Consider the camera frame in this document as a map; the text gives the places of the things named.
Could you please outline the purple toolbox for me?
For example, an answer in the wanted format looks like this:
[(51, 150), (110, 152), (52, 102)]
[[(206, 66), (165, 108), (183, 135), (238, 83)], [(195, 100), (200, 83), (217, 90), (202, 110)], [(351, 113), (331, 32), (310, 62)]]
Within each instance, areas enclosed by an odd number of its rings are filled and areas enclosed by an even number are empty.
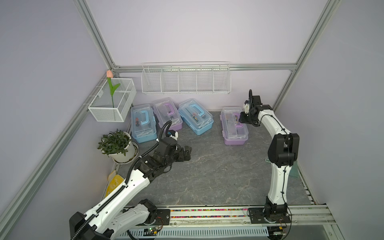
[(224, 107), (221, 111), (220, 119), (225, 145), (244, 145), (249, 138), (247, 125), (240, 122), (241, 112), (240, 107)]
[(183, 119), (171, 98), (163, 98), (153, 102), (154, 113), (162, 128), (168, 121), (172, 121), (170, 130), (179, 131), (183, 126)]

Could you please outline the blue toolbox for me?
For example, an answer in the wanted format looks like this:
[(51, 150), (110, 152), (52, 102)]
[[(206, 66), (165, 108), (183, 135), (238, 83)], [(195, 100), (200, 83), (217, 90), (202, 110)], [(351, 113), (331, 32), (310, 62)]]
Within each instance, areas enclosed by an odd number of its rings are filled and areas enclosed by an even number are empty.
[(214, 119), (212, 114), (196, 99), (188, 99), (180, 103), (178, 111), (183, 121), (198, 136), (207, 132), (213, 126)]
[(149, 142), (158, 137), (155, 114), (150, 104), (131, 108), (131, 125), (131, 136), (137, 143)]

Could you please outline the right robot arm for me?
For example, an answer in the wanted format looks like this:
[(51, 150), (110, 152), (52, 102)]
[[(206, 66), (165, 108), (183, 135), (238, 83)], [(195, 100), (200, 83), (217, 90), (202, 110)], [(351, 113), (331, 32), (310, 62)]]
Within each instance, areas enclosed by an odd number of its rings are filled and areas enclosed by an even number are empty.
[(253, 127), (264, 126), (271, 135), (268, 159), (272, 166), (272, 178), (262, 216), (268, 223), (275, 223), (289, 215), (287, 188), (290, 171), (298, 158), (300, 136), (289, 131), (278, 120), (270, 105), (265, 105), (260, 96), (249, 91), (244, 103), (240, 123)]

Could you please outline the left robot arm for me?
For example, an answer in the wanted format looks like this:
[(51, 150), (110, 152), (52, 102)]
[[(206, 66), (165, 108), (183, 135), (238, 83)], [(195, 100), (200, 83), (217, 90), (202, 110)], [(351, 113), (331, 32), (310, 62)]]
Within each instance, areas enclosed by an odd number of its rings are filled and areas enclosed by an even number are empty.
[(123, 212), (126, 205), (154, 179), (167, 173), (173, 163), (191, 159), (192, 148), (182, 147), (173, 137), (165, 137), (130, 166), (125, 180), (100, 203), (70, 218), (72, 240), (114, 240), (140, 224), (156, 221), (157, 207), (143, 200)]

